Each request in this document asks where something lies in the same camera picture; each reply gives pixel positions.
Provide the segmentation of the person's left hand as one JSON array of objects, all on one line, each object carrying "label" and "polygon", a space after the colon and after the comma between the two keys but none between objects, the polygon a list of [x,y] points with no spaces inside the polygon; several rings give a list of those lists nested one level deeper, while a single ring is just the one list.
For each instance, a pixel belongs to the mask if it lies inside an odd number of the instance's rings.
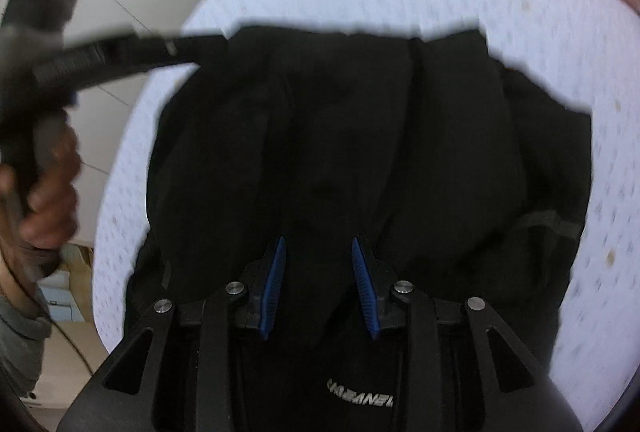
[{"label": "person's left hand", "polygon": [[53,163],[27,195],[30,210],[18,226],[18,236],[43,250],[58,250],[77,231],[78,195],[73,181],[81,160],[75,131],[67,125],[52,148]]}]

